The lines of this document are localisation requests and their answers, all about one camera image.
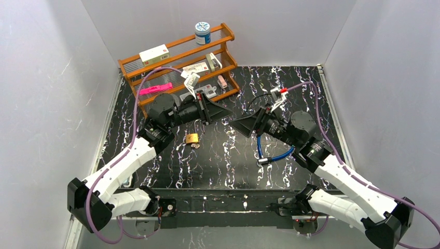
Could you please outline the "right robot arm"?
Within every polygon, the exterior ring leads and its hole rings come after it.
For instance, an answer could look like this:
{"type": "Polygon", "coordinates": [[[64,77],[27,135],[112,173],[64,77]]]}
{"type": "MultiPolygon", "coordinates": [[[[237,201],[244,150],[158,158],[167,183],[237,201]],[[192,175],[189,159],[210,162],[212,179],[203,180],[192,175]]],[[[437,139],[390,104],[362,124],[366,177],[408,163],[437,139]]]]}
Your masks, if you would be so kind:
{"type": "Polygon", "coordinates": [[[293,208],[333,216],[364,232],[378,248],[395,248],[410,227],[414,210],[374,191],[371,183],[339,162],[317,134],[318,125],[309,113],[297,111],[285,121],[268,108],[261,108],[229,124],[246,137],[253,132],[266,133],[292,146],[292,156],[301,167],[329,181],[348,197],[341,199],[308,184],[295,196],[293,208]]]}

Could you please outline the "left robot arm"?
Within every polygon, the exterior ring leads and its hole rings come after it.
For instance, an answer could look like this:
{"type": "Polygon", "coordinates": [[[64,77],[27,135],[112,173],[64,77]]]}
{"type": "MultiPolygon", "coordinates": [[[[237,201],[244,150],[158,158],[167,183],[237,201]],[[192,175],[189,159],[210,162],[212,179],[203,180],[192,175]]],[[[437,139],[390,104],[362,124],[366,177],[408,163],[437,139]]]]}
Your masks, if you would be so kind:
{"type": "Polygon", "coordinates": [[[174,141],[175,127],[196,120],[210,125],[231,114],[232,110],[211,101],[201,91],[187,96],[181,103],[172,94],[157,95],[150,104],[143,129],[116,158],[85,179],[74,178],[68,183],[68,211],[91,233],[98,233],[112,218],[130,212],[155,214],[159,200],[152,189],[115,191],[174,141]]]}

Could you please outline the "blue cable bike lock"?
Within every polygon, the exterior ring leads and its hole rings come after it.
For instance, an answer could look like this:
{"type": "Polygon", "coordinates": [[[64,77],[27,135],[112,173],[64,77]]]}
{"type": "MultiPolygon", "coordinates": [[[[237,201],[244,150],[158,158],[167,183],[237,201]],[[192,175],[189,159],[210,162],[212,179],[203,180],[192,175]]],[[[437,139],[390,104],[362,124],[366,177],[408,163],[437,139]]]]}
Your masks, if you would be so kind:
{"type": "Polygon", "coordinates": [[[272,155],[272,154],[264,154],[263,147],[262,147],[262,138],[261,136],[256,137],[256,144],[257,144],[257,165],[258,166],[265,166],[268,164],[271,164],[273,162],[277,162],[283,159],[286,159],[287,157],[290,157],[295,147],[291,146],[287,151],[280,153],[278,155],[272,155]]]}

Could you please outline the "black cable padlock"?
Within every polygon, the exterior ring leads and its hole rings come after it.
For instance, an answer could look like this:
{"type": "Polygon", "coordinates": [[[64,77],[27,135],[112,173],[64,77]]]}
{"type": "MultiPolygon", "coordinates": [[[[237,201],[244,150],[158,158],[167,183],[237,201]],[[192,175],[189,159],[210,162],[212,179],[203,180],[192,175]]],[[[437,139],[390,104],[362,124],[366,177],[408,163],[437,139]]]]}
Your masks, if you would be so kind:
{"type": "Polygon", "coordinates": [[[257,100],[265,100],[265,103],[269,103],[272,104],[274,102],[272,96],[270,93],[263,93],[260,95],[257,95],[255,97],[253,97],[244,107],[242,114],[246,114],[249,112],[250,108],[252,107],[252,105],[257,101],[257,100]]]}

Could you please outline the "brass padlock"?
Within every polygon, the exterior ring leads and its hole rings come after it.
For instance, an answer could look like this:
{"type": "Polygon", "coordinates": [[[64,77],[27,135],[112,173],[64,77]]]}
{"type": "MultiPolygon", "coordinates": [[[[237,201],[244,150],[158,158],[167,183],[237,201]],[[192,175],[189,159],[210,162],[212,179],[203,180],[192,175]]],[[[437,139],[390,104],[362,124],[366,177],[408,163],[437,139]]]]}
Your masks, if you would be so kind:
{"type": "Polygon", "coordinates": [[[187,145],[199,144],[201,134],[204,133],[204,125],[201,124],[199,126],[195,125],[195,132],[186,134],[185,143],[187,145]]]}

